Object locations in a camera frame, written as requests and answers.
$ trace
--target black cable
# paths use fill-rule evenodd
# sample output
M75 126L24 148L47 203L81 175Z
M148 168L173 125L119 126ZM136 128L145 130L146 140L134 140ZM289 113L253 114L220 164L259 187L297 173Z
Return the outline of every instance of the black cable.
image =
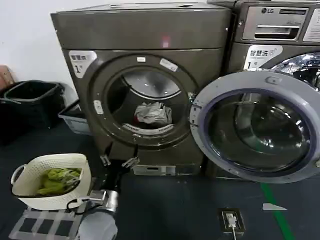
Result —
M102 206L101 204L97 204L97 205L94 205L94 206L92 206L92 207L89 207L88 209L85 209L83 212L77 212L77 210L73 210L72 208L69 207L69 205L70 205L71 203L76 203L76 202L77 202L77 199L73 199L73 200L71 200L70 202L68 202L68 204L66 205L66 210L67 210L69 213L74 212L74 215L83 215L83 214L86 214L86 213L88 213L88 212L90 212L90 211L92 211L92 210L94 210L94 209Z

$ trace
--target washing machine door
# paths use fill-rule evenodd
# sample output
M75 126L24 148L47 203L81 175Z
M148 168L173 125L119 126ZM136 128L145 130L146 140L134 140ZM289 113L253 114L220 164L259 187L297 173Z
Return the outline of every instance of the washing machine door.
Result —
M255 69L218 78L195 98L195 142L222 169L262 183L320 172L320 93L293 75Z

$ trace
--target electrical cable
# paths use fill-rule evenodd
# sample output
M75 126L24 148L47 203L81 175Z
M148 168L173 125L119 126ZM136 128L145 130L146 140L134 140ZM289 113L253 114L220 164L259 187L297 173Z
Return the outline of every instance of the electrical cable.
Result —
M232 227L232 233L233 233L233 240L237 240L236 232L235 232L235 228L234 227Z
M92 206L92 207L89 207L88 209L84 210L83 212L77 212L77 210L74 210L74 209L72 209L72 208L69 207L69 205L70 205L71 203L76 203L76 202L77 202L77 199L73 199L73 200L71 200L70 202L68 202L68 204L66 205L66 210L67 210L69 213L74 212L74 215L83 215L83 214L86 214L86 213L88 213L88 212L90 212L90 211L92 211L92 210L94 210L94 209L102 206L101 204L97 204L97 205L94 205L94 206Z
M237 217L232 213L226 214L226 219L228 221L228 227L232 229L233 240L237 240L235 228L237 227Z

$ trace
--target lg logo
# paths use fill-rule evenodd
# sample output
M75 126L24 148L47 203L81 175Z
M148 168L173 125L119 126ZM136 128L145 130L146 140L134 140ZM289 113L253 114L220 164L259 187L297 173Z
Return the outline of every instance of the lg logo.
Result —
M272 14L274 12L274 10L273 9L270 9L270 8L262 8L262 10L261 10L261 13L263 13L263 14Z

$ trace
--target white cloth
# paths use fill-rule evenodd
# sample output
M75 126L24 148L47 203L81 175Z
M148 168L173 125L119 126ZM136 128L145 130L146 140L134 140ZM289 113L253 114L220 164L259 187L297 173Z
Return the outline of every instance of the white cloth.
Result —
M143 103L139 105L134 115L141 123L158 124L161 126L169 125L172 123L172 110L170 107L165 106L163 103Z

